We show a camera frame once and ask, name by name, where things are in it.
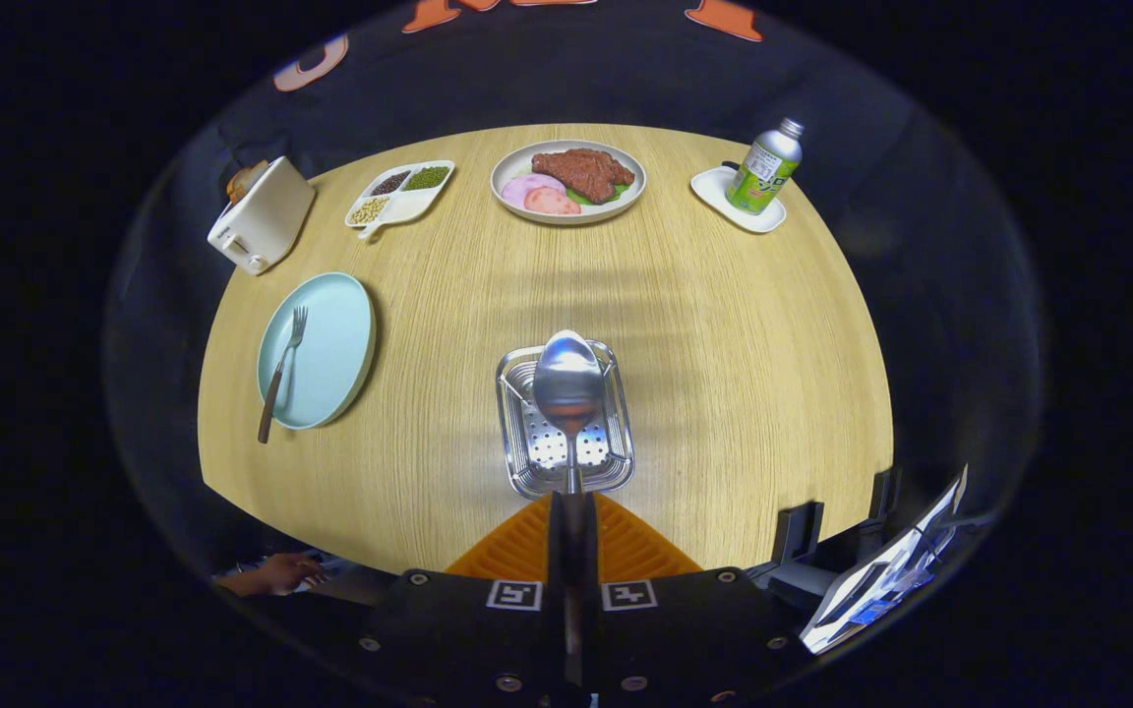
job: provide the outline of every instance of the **green drink can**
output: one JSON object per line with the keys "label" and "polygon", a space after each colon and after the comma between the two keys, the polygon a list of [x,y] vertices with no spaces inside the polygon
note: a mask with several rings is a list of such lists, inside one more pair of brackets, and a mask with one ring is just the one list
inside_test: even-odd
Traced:
{"label": "green drink can", "polygon": [[750,214],[767,210],[801,164],[799,137],[802,130],[799,122],[786,118],[776,130],[767,130],[755,139],[746,161],[724,191],[730,205]]}

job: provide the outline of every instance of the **bread slice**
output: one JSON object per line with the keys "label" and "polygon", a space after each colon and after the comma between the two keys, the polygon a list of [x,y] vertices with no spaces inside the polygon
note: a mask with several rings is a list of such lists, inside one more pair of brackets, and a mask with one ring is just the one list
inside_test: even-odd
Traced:
{"label": "bread slice", "polygon": [[248,191],[252,191],[257,180],[265,176],[265,171],[269,169],[270,162],[262,160],[256,165],[237,171],[233,178],[230,178],[230,184],[225,185],[225,194],[227,197],[230,197],[230,205],[238,205],[239,198],[247,197]]}

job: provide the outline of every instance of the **perforated metal tray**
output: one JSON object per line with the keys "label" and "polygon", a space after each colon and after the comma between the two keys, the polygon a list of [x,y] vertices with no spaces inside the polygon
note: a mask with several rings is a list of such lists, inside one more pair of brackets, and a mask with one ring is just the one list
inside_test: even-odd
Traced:
{"label": "perforated metal tray", "polygon": [[[606,378],[602,412],[576,438],[585,492],[611,492],[632,478],[632,430],[623,400],[620,362],[611,348],[588,340]],[[536,408],[531,382],[545,348],[526,347],[505,355],[495,369],[495,399],[510,485],[527,498],[562,489],[566,470],[566,438],[548,425]]]}

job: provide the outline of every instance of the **green beans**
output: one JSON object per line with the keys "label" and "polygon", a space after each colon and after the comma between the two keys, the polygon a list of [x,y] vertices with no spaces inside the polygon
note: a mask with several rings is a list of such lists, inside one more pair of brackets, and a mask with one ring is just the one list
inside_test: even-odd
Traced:
{"label": "green beans", "polygon": [[432,187],[440,187],[446,176],[449,176],[449,168],[424,168],[418,174],[409,178],[409,181],[406,182],[406,189],[431,189]]}

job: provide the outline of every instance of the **metal spoon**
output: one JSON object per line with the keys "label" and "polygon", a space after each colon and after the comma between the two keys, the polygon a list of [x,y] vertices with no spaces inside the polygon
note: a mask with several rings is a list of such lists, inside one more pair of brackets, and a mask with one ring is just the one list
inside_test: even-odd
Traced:
{"label": "metal spoon", "polygon": [[576,438],[602,409],[606,383],[593,347],[572,331],[555,334],[536,361],[531,394],[540,416],[566,436],[563,493],[585,492],[585,476],[576,461]]}
{"label": "metal spoon", "polygon": [[585,476],[576,461],[576,438],[597,417],[606,383],[593,347],[572,331],[555,334],[540,359],[531,395],[545,421],[566,436],[566,476],[563,484],[562,582],[566,658],[563,675],[583,685]]}

